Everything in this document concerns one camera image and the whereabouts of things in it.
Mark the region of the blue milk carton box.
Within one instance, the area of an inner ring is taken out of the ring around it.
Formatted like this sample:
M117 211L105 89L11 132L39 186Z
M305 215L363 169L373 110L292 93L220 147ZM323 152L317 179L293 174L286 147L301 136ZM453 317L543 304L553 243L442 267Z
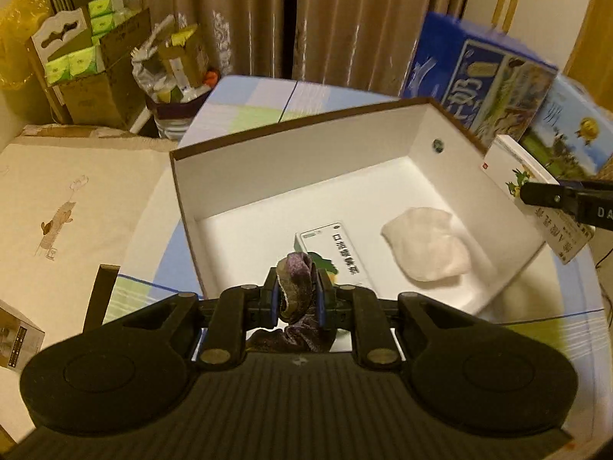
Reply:
M521 139L557 73L515 38L428 13L402 95L435 99L489 146L498 135Z

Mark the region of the brown cardboard storage box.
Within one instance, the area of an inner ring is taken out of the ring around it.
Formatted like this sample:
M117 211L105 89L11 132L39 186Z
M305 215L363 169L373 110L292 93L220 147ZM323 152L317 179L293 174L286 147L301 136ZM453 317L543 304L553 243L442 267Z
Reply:
M482 169L483 148L438 104L388 102L302 117L177 149L175 192L198 281L217 297L258 284L298 232L341 222L374 291L406 291L475 314L543 249L543 239ZM409 208L452 214L472 270L409 279L381 236Z

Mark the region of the checkered bed sheet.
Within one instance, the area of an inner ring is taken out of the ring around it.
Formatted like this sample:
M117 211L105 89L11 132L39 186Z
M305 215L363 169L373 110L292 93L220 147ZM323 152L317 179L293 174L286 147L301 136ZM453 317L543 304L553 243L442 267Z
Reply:
M612 434L612 356L588 250L562 263L482 167L483 156L429 102L282 80L229 77L170 156L112 291L108 320L181 291L215 297L258 284L299 235L343 284L393 298L417 291L561 350L579 374L566 426L578 445ZM382 237L411 208L452 216L470 272L408 279Z

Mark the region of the small photo box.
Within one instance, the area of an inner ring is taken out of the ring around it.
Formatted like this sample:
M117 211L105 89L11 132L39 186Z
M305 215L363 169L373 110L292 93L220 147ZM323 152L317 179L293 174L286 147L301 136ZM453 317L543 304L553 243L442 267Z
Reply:
M20 373L28 361L41 351L45 332L25 315L2 301L0 303L0 365Z

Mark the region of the brown curtains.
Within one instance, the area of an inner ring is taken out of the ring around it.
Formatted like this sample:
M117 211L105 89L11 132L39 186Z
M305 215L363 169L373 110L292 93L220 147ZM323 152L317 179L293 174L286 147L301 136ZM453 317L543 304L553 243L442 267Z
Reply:
M400 95L426 13L467 0L141 0L158 23L197 24L222 75L294 79Z

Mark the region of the beige embroidered mat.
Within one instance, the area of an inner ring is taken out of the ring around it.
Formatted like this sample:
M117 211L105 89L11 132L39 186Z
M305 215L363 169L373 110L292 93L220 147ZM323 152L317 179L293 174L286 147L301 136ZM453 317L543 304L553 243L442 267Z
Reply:
M175 142L19 136L1 153L1 299L44 331L80 334L100 265L121 265Z

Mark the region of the small white medicine box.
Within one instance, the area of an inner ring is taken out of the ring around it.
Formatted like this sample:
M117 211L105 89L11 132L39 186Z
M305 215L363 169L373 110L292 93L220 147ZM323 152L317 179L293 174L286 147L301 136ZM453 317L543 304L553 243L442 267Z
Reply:
M592 239L593 229L561 208L558 181L509 135L497 135L487 150L483 171L538 230L566 265Z

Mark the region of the yellow plastic bag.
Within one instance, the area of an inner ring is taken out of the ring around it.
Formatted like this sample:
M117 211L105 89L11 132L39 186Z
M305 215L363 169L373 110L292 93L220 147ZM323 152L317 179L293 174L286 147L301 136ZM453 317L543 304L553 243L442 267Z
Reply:
M0 84L19 90L32 77L26 42L52 16L50 0L11 0L1 8Z

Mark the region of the green white medicine box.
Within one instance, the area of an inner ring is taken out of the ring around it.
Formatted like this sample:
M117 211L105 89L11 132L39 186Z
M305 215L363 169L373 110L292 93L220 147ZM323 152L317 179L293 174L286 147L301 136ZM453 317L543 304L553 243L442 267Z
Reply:
M315 266L327 273L333 284L353 284L374 289L367 270L341 222L296 233L294 249L307 253Z

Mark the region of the cow picture milk box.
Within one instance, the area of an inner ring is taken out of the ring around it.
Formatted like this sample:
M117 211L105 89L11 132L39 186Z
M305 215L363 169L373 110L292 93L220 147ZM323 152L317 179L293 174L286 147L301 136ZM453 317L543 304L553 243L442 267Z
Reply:
M594 177L612 156L612 113L558 75L520 145L554 177Z

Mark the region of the dark purple scrunchie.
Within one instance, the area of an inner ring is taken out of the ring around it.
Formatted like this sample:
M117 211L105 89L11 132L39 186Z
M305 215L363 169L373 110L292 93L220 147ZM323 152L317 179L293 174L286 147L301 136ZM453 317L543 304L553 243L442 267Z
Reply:
M317 320L317 270L309 255L291 252L277 263L276 280L283 294L280 319L287 324L273 331L256 330L246 350L265 353L325 353L333 347L337 331L324 329Z

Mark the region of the cardboard box with tissue packs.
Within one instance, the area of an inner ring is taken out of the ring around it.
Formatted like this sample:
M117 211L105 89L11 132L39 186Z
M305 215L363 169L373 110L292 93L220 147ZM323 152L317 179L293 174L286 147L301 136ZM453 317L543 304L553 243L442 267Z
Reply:
M54 120L130 130L146 104L131 53L151 31L140 0L92 0L46 19L26 50Z

